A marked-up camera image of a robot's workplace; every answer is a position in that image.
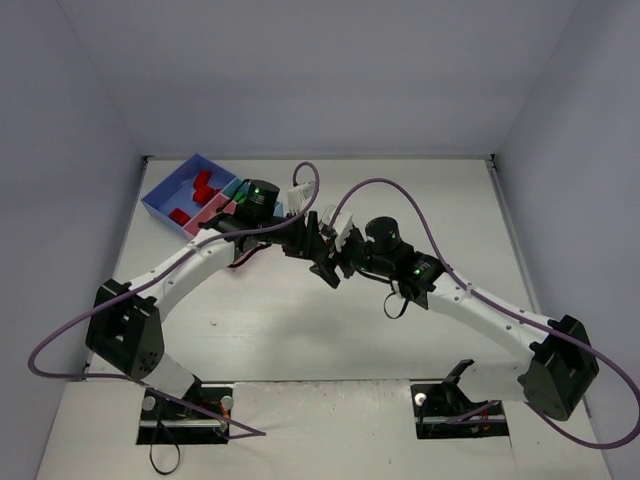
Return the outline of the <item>red bottom lego brick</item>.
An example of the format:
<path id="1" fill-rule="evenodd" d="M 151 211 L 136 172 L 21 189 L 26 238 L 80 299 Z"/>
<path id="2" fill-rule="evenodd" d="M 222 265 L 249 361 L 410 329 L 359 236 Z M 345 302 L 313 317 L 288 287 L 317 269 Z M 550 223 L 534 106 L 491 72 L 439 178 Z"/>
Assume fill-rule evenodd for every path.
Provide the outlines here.
<path id="1" fill-rule="evenodd" d="M 209 187 L 208 185 L 202 185 L 196 188 L 192 195 L 192 201 L 199 207 L 205 206 L 210 202 L 220 190 L 218 188 Z"/>

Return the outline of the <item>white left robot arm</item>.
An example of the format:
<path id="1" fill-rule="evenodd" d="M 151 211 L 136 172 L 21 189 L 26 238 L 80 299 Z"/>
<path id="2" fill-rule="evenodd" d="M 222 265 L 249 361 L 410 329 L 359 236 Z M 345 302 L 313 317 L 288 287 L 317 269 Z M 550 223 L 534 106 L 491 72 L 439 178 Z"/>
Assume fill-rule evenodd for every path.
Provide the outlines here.
<path id="1" fill-rule="evenodd" d="M 166 351 L 162 324 L 202 282 L 260 244 L 277 244 L 286 254 L 305 260 L 319 261 L 326 255 L 319 216 L 311 208 L 317 184 L 299 185 L 293 191 L 306 196 L 302 210 L 276 216 L 272 202 L 278 188 L 255 180 L 233 212 L 219 212 L 201 223 L 194 239 L 154 270 L 126 283 L 106 281 L 96 294 L 96 311 L 89 322 L 89 350 L 134 382 L 197 402 L 201 381 Z"/>

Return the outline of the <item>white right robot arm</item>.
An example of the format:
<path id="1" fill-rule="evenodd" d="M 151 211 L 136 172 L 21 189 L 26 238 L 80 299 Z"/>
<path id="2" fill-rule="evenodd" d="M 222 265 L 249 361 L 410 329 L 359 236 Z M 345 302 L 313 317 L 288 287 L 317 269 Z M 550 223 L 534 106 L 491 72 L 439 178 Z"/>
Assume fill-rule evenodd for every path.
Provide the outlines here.
<path id="1" fill-rule="evenodd" d="M 377 217 L 363 230 L 349 214 L 328 208 L 320 220 L 330 257 L 346 273 L 386 279 L 393 291 L 431 313 L 450 317 L 507 351 L 509 360 L 462 374 L 466 388 L 490 400 L 523 401 L 553 420 L 568 420 L 599 373 L 585 327 L 564 316 L 547 319 L 455 280 L 438 258 L 405 242 L 398 223 Z"/>

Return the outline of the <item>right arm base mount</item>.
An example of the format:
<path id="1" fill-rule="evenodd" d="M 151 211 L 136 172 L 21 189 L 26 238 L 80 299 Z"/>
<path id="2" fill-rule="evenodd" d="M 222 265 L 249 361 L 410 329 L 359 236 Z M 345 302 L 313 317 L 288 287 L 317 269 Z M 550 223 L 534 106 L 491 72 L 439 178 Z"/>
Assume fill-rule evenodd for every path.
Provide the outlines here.
<path id="1" fill-rule="evenodd" d="M 455 384 L 412 384 L 410 393 L 418 440 L 482 439 L 510 434 L 500 402 L 468 416 L 484 401 L 470 401 Z"/>

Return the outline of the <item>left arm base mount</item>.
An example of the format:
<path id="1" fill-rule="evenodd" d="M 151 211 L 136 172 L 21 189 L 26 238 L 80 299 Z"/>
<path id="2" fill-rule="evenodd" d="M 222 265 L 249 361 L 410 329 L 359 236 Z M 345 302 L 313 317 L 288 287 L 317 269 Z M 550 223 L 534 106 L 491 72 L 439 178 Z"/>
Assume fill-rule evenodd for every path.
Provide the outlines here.
<path id="1" fill-rule="evenodd" d="M 231 384 L 204 384 L 197 405 L 220 416 L 230 416 L 234 405 Z M 137 445 L 227 444 L 227 422 L 164 399 L 146 389 L 137 427 Z"/>

